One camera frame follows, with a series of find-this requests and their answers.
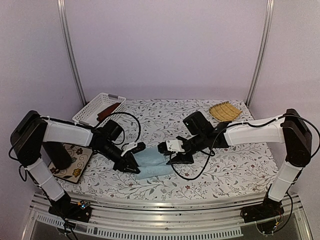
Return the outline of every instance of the white plastic basket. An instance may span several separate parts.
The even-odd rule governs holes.
[[[100,93],[94,99],[92,99],[84,108],[82,108],[72,120],[79,124],[87,124],[92,127],[97,125],[99,122],[97,120],[98,114],[105,110],[107,107],[115,103],[121,103],[113,113],[125,112],[126,111],[126,98],[122,96],[116,96],[108,93]],[[108,120],[116,121],[120,117],[120,114],[116,114],[107,117],[99,127],[104,126]]]

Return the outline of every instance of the table surface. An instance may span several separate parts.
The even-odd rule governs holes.
[[[140,141],[147,147],[174,139],[180,135],[191,135],[183,119],[195,111],[201,111],[215,126],[218,122],[209,114],[209,108],[221,103],[219,100],[127,100],[127,112],[140,121]],[[236,121],[252,120],[243,101],[229,101],[242,114]],[[125,142],[132,142],[138,134],[137,124],[130,117],[122,116],[118,123],[125,130]],[[266,143],[250,143],[215,149],[202,176],[187,181],[175,174],[155,176],[136,180],[132,173],[112,170],[113,162],[104,156],[94,155],[78,184],[58,179],[69,192],[99,197],[178,201],[228,198],[265,192],[277,175],[278,168]],[[186,177],[193,177],[201,171],[207,157],[202,153],[194,155],[194,164],[176,165]]]

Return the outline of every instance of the basket handle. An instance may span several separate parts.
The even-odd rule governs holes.
[[[113,94],[108,94],[108,97],[111,98],[111,99],[119,99],[119,96],[118,95],[113,95]]]

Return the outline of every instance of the white bracket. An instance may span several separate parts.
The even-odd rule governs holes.
[[[171,152],[175,153],[184,153],[185,150],[182,148],[182,145],[184,144],[181,140],[175,139],[175,140],[168,140],[166,143],[166,149]]]
[[[130,142],[128,145],[125,145],[123,148],[123,152],[121,153],[121,157],[123,157],[128,151],[136,148],[138,146],[138,143],[135,141]]]

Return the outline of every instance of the metal vent grille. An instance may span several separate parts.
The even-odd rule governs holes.
[[[217,230],[210,232],[199,233],[136,233],[136,232],[120,232],[108,230],[100,227],[87,228],[87,234],[101,236],[112,240],[222,240],[231,239],[235,237],[242,237],[240,227],[230,228],[226,230]]]
[[[56,226],[56,227],[63,227],[64,222],[62,220],[59,220],[55,217],[51,217],[51,216],[47,216],[44,214],[39,213],[37,216],[37,220],[39,222],[45,223],[45,224],[49,224],[52,226]]]

